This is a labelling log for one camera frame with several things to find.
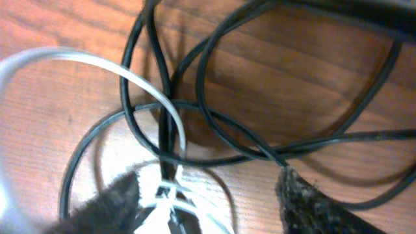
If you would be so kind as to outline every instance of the wooden table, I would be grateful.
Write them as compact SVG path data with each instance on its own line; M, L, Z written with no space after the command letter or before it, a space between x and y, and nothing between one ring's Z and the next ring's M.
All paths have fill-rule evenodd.
M170 72L243 0L163 0L157 28ZM121 61L142 1L2 0L0 59L37 46L71 46ZM146 33L135 50L132 70L161 87ZM207 72L210 106L251 127L271 144L327 133L369 86L391 39L303 10L279 7L225 36ZM416 127L416 46L405 44L396 68L374 101L348 130ZM178 98L195 100L197 63ZM131 85L135 103L151 100ZM88 128L120 107L118 77L74 62L39 62L18 72L0 104L1 160L23 210L39 225L57 219L61 179L73 149ZM157 141L157 112L137 114ZM189 157L235 155L195 112L183 112ZM233 133L244 142L242 136ZM334 198L358 202L387 190L416 160L414 141L339 144L290 163ZM125 120L112 125L88 148L75 176L71 206L91 198L117 175L154 159L133 138ZM271 162L213 168L232 195L237 233L282 233L274 187L280 169ZM140 171L145 182L159 179L157 164ZM187 169L186 185L197 188L230 216L220 183ZM416 231L416 186L377 209L357 214L388 233Z

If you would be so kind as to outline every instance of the tabletop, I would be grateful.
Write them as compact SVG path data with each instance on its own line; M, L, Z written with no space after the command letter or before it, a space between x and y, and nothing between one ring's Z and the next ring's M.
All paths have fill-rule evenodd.
M190 49L244 0L162 0L157 32L170 73ZM38 46L70 46L120 62L142 1L1 0L0 59ZM223 37L209 61L205 93L210 107L244 123L270 144L327 133L356 105L374 79L392 39L302 9L279 6ZM404 44L385 86L348 132L416 127L416 46ZM194 62L177 98L195 100ZM161 80L146 31L131 69L157 87ZM102 116L119 109L118 76L76 62L28 65L0 101L1 159L24 212L38 225L57 220L59 190L78 141ZM134 103L152 100L131 85ZM157 142L157 111L136 115ZM181 111L189 157L236 155L196 112ZM238 141L252 146L228 129ZM397 182L416 160L414 141L338 144L290 160L310 183L338 200L369 200ZM132 136L124 119L87 149L71 190L78 207L115 177L140 171L142 193L160 179L155 157ZM198 189L233 220L237 233L283 233L274 192L280 169L268 161L185 169ZM389 203L356 212L387 233L416 231L416 186Z

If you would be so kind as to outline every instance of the black cord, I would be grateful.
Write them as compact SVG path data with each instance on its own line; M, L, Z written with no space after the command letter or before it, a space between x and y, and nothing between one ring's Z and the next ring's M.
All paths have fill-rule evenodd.
M226 166L231 164L243 163L251 161L253 159L267 160L271 159L281 166L287 166L286 160L301 157L305 153L319 150L320 148L327 146L328 144L336 144L340 142L364 142L364 141L380 141L380 140L408 140L416 138L416 129L397 130L397 131L374 131L369 133L349 133L343 134L358 118L366 106L371 102L376 93L381 89L385 81L387 80L391 70L394 68L400 53L401 42L393 42L389 55L384 62L379 74L376 76L372 86L367 90L366 94L359 99L357 106L350 113L349 117L333 132L332 135L322 138L314 138L311 140L301 140L287 145L282 146L269 146L264 140L257 136L252 130L242 125L238 121L230 118L226 114L217 112L209 108L206 104L205 93L204 93L204 78L205 70L209 55L215 48L215 44L219 41L220 37L229 33L238 26L260 16L267 12L271 8L277 5L277 1L273 0L255 0L245 4L227 19L221 23L216 31L195 46L189 54L179 63L178 67L172 74L171 81L168 78L168 70L166 68L166 61L164 59L161 47L157 38L157 32L154 24L154 10L158 1L147 0L143 13L140 13L133 25L131 34L126 43L125 51L123 54L122 65L130 67L131 59L133 57L133 51L135 44L137 43L140 32L146 24L148 28L149 40L152 46L153 52L157 60L161 79L163 83L163 92L168 98L172 98L177 90L180 79L183 74L190 66L192 61L202 53L200 63L198 64L197 81L196 81L196 95L198 103L190 103L187 101L176 101L172 102L179 109L188 109L192 111L200 111L203 117L207 120L211 129L232 148L236 149L242 155L229 157L225 159L183 159L178 157L174 152L174 144L176 137L176 129L172 118L168 115L166 110L160 103L149 103L138 105L136 107L131 106L129 98L128 81L123 77L120 78L120 99L122 102L122 110L116 111L96 123L84 136L82 141L75 149L73 156L68 163L64 181L61 188L60 204L59 204L59 216L60 218L69 217L69 194L75 169L81 160L84 150L88 147L89 143L107 126L120 119L123 115L127 121L127 124L135 136L135 138L147 149L158 155L162 162L162 175L165 178L172 178L174 175L173 164L184 164L186 166L199 166L199 167L210 167L210 166ZM146 138L144 133L140 130L137 121L134 118L135 111L142 111L148 109L161 109L161 115L159 118L159 145L158 148L149 139ZM221 127L217 124L216 119L225 123L226 125L240 131L243 135L255 142L259 151L248 148L239 144L237 141L232 139ZM366 201L363 203L345 203L341 201L335 201L340 205L354 210L370 209L385 202L388 202L391 198L402 192L408 187L416 178L416 164L411 170L397 183L393 188L378 196L377 198Z

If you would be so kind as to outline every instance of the wood grain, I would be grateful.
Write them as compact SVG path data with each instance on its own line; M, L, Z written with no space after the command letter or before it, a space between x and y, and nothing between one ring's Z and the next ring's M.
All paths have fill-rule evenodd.
M170 72L186 53L243 0L163 0L157 28ZM1 0L0 59L36 46L72 46L121 61L141 1ZM132 70L161 87L146 32ZM210 59L206 94L210 106L251 127L271 144L326 133L354 105L380 69L391 39L303 10L279 7L223 37ZM387 84L348 131L416 127L416 47L405 44ZM185 74L178 98L195 99L197 63ZM135 103L151 100L132 86ZM120 107L118 77L74 62L39 62L18 72L0 103L2 163L23 210L40 224L57 219L61 179L78 141L102 116ZM137 114L157 142L157 112ZM217 139L195 112L183 112L189 155L201 159L237 154ZM231 131L241 142L242 136ZM377 196L415 162L413 141L340 144L290 163L334 198L358 202ZM125 121L112 125L88 148L75 176L77 207L118 174L154 157L132 137ZM274 194L279 168L271 162L188 169L187 185L213 199L231 216L221 183L233 198L238 233L282 233ZM159 178L157 165L140 171ZM392 202L357 213L388 233L416 230L416 186Z

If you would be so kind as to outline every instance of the black wire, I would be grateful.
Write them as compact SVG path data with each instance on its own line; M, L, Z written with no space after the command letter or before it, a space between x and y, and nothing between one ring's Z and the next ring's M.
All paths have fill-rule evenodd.
M172 100L172 103L181 109L188 109L190 111L199 111L198 104L191 103L189 101L182 101L182 100ZM161 103L148 103L143 105L137 105L133 107L134 111L145 111L150 109L156 109L163 107ZM216 110L210 109L211 114L217 118L218 120L224 122L225 124L229 125L230 127L238 130L238 131L245 131L246 128L244 125L239 123L238 121L234 120L233 118L229 117L226 114L222 114ZM62 188L60 192L60 200L59 200L59 217L60 219L65 219L69 217L69 200L70 200L70 188L73 180L73 176L75 175L75 170L77 165L81 162L81 158L85 149L88 145L95 139L100 133L104 132L104 130L114 122L118 121L123 115L125 114L124 110L117 110L112 112L111 114L105 116L104 118L100 119L97 123L95 123L86 133L86 135L81 139L78 143L70 161L68 162L68 167L65 172L65 176L62 183ZM405 129L405 130L396 130L396 131L374 131L370 133L347 133L339 136L328 136L325 138L318 138L309 141L299 141L295 144L299 145L302 148L314 148L314 147L322 147L323 145L328 144L337 144L342 142L363 142L363 141L384 141L384 140L409 140L416 138L416 129ZM290 150L291 148L295 148L295 144L287 145L287 149ZM293 154L287 153L282 154L282 156L286 157L286 159L290 159ZM174 164L184 164L187 166L199 166L199 167L211 167L211 166L227 166L237 163L243 163L246 161L250 161L251 159L247 157L231 157L228 159L210 159L210 160L201 160L201 159L184 159L179 156L175 156L174 158L171 157L159 157L162 161L168 161L169 163ZM410 185L413 181L415 181L415 173L416 173L416 164L413 168L409 171L409 174L404 178L407 178L408 183L398 183L389 191L394 191L396 187L397 189L396 194L403 191L408 185ZM382 197L380 199L390 198L390 196Z
M218 26L217 30L204 41L200 42L195 46L189 54L179 63L178 67L172 74L172 81L169 81L168 70L166 68L166 61L163 57L159 41L157 39L157 32L154 24L154 10L155 2L148 0L145 4L144 13L140 13L133 25L131 34L126 43L125 51L123 54L122 65L125 67L130 67L131 59L133 57L133 50L135 44L137 43L140 32L146 23L148 28L149 40L155 53L157 59L159 71L161 73L161 79L163 83L163 92L172 98L175 91L177 90L177 85L179 80L182 78L186 69L190 66L192 61L203 51L201 56L200 63L198 64L197 72L197 98L198 104L190 103L186 101L173 101L174 105L177 108L189 109L193 111L200 111L204 118L207 120L208 124L214 130L214 132L220 136L224 142L226 142L232 148L235 148L237 151L241 152L242 155L229 157L225 159L210 159L210 160L201 160L201 159L182 159L173 153L173 146L175 142L176 129L172 118L168 115L166 110L160 103L150 103L145 105L139 105L136 107L131 106L131 101L129 99L128 91L128 81L123 77L120 78L120 99L122 101L122 109L120 111L114 112L103 119L101 119L96 125L94 125L89 132L84 136L82 141L80 141L76 150L73 153L71 161L68 163L66 169L66 174L61 188L60 194L60 205L59 205L59 215L60 218L69 217L69 194L71 182L75 169L79 161L81 160L82 154L89 143L98 135L102 130L104 130L108 125L115 122L117 119L125 115L127 124L135 136L135 138L145 147L156 154L162 163L168 162L166 166L162 166L162 174L164 177L172 177L172 164L184 164L187 166L200 166L200 167L210 167L210 166L225 166L236 163L243 163L253 159L272 159L277 162L279 165L286 166L287 163L285 160L293 159L300 157L305 153L315 151L321 147L327 146L328 144L335 144L340 142L362 142L362 141L377 141L377 140L407 140L416 138L416 130L399 130L399 131L375 131L370 133L349 133L342 134L346 129L348 129L351 124L358 118L361 112L365 107L370 103L379 89L383 86L386 79L388 78L391 70L393 69L395 62L397 61L398 55L400 53L401 42L393 42L389 55L384 62L379 74L376 76L372 86L367 90L366 94L360 98L358 101L357 107L351 112L350 116L333 132L333 135L327 136L324 138L314 138L311 140L301 140L291 144L283 146L274 146L270 147L264 140L257 136L252 130L248 129L238 121L230 118L229 116L217 112L213 109L210 109L206 105L205 94L203 90L203 80L205 75L205 69L207 67L207 61L209 55L214 49L215 44L220 39L221 36L229 33L238 26L260 16L266 11L274 8L277 5L277 1L267 1L267 0L256 0L251 3L247 3L242 6L240 9L232 13L223 23ZM145 109L161 109L161 116L159 119L159 145L160 149L155 146L153 143L146 138L143 132L140 130L137 121L134 118L135 111L141 111ZM217 124L216 120L220 120L225 124L231 126L232 128L240 131L243 135L253 142L256 143L256 146L260 151L250 149L246 146L243 146L233 140L227 133L225 133L220 126ZM415 180L416 174L416 164L408 172L408 174L403 177L403 179L397 183L392 189L388 190L386 193L378 196L377 198L366 201L363 203L345 203L341 201L336 201L342 206L348 209L370 209L376 206L379 206L385 202L388 202L391 198L396 196L398 193L402 192L408 185L410 185Z

